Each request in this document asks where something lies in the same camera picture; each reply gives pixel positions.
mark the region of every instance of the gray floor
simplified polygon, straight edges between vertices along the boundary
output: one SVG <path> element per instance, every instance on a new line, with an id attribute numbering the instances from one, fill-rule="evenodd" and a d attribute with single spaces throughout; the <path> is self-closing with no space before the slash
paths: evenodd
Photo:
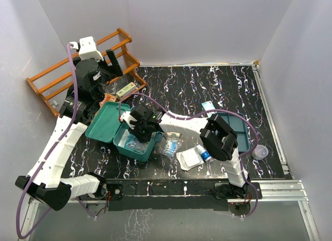
<path id="1" fill-rule="evenodd" d="M 45 209 L 40 204 L 36 218 Z M 107 212 L 94 221 L 72 203 L 51 211 L 30 240 L 304 241 L 309 237 L 297 202 L 260 202 L 244 221 L 206 209 Z"/>

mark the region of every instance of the robotic arm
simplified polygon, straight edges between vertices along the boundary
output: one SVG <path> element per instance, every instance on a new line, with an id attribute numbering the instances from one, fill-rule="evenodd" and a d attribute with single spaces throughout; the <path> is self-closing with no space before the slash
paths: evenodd
<path id="1" fill-rule="evenodd" d="M 56 127 L 39 160 L 26 176 L 19 176 L 15 182 L 17 187 L 24 189 L 40 163 L 45 162 L 27 193 L 54 210 L 62 209 L 69 199 L 80 195 L 103 196 L 105 180 L 99 175 L 89 173 L 68 179 L 60 177 L 75 144 L 100 108 L 99 102 L 105 97 L 102 85 L 123 75 L 114 52 L 106 51 L 112 63 L 109 66 L 97 50 L 93 37 L 82 38 L 79 43 L 71 42 L 71 44 L 73 49 L 79 51 L 79 56 L 73 61 L 78 85 L 78 108 L 74 124 L 62 140 L 58 141 L 73 115 L 74 86 L 72 85 L 60 109 Z M 55 142 L 58 142 L 58 145 L 45 161 L 46 153 Z"/>
<path id="2" fill-rule="evenodd" d="M 242 171 L 245 178 L 248 177 L 248 172 L 241 169 L 237 134 L 218 114 L 212 114 L 209 118 L 189 119 L 170 111 L 154 113 L 139 104 L 132 111 L 124 112 L 120 120 L 128 124 L 130 132 L 140 142 L 149 141 L 155 131 L 177 132 L 197 138 L 213 158 L 222 162 L 231 191 L 242 197 L 247 194 L 248 184 Z"/>

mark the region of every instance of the table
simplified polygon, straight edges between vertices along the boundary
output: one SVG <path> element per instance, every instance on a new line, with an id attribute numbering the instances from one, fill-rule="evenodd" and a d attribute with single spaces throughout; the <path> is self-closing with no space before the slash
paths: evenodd
<path id="1" fill-rule="evenodd" d="M 201 103 L 211 100 L 216 108 L 240 112 L 255 126 L 259 143 L 269 155 L 262 161 L 243 158 L 252 179 L 284 179 L 281 161 L 255 80 L 253 68 L 244 66 L 140 67 L 138 74 L 148 82 L 142 90 L 172 112 L 192 116 L 203 111 Z M 140 96 L 131 97 L 130 106 L 144 103 L 157 107 Z M 180 151 L 192 148 L 196 140 L 184 137 Z M 219 161 L 203 164 L 190 171 L 180 169 L 176 158 L 161 155 L 163 142 L 155 145 L 146 163 L 121 155 L 113 144 L 102 144 L 84 135 L 75 146 L 62 177 L 95 172 L 106 179 L 224 179 L 227 175 Z"/>

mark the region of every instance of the open box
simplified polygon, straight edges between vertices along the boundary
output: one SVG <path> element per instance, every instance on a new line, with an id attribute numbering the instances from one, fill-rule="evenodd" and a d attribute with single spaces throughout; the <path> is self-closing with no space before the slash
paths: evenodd
<path id="1" fill-rule="evenodd" d="M 128 110 L 130 110 L 129 105 L 121 104 L 121 112 Z M 128 149 L 126 146 L 122 147 L 119 145 L 125 130 L 128 128 L 129 126 L 127 123 L 121 123 L 119 121 L 119 103 L 106 102 L 88 127 L 85 135 L 104 143 L 113 142 L 120 154 L 126 155 L 140 162 L 146 162 L 150 157 L 155 143 L 161 140 L 162 134 L 160 132 L 155 132 L 149 141 L 145 152 L 139 153 Z"/>

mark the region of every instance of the metal frame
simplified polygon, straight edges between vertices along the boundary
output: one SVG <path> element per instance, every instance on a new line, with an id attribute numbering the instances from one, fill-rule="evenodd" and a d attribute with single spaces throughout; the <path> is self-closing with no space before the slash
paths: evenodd
<path id="1" fill-rule="evenodd" d="M 285 174 L 289 173 L 289 169 L 287 166 L 287 161 L 285 154 L 283 152 L 283 149 L 281 147 L 281 143 L 279 140 L 279 137 L 277 135 L 273 119 L 271 116 L 270 109 L 268 107 L 268 103 L 266 101 L 266 97 L 264 95 L 264 91 L 262 88 L 262 84 L 260 81 L 260 75 L 257 70 L 257 66 L 254 63 L 204 63 L 204 64 L 178 64 L 178 65 L 172 65 L 172 66 L 236 66 L 236 65 L 250 65 L 253 68 L 255 79 L 257 82 L 257 86 L 259 89 L 259 93 L 261 95 L 261 100 L 263 102 L 263 106 L 268 118 L 268 122 L 270 124 L 272 135 L 278 150 L 279 158 L 281 160 L 281 164 L 284 170 Z M 309 200 L 307 197 L 307 193 L 304 189 L 304 186 L 302 184 L 301 180 L 253 180 L 253 182 L 258 182 L 260 184 L 261 193 L 262 193 L 262 199 L 259 199 L 259 201 L 264 202 L 282 202 L 282 201 L 297 201 L 299 204 L 300 211 L 302 213 L 303 221 L 305 223 L 305 226 L 307 228 L 307 232 L 309 235 L 309 238 L 311 241 L 320 241 L 319 234 L 317 232 L 317 228 L 315 226 L 310 208 L 309 208 Z M 177 195 L 177 197 L 189 197 L 187 195 Z M 232 199 L 228 200 L 228 202 L 239 202 L 242 200 L 238 199 Z M 77 204 L 78 201 L 76 200 L 70 200 L 68 203 L 71 204 Z M 87 204 L 105 204 L 105 201 L 99 201 L 99 200 L 88 200 L 85 201 Z M 39 201 L 37 200 L 31 200 L 29 202 L 29 208 L 27 210 L 25 220 L 22 226 L 22 233 L 26 233 L 33 225 L 35 216 L 37 213 L 37 208 L 39 205 Z"/>

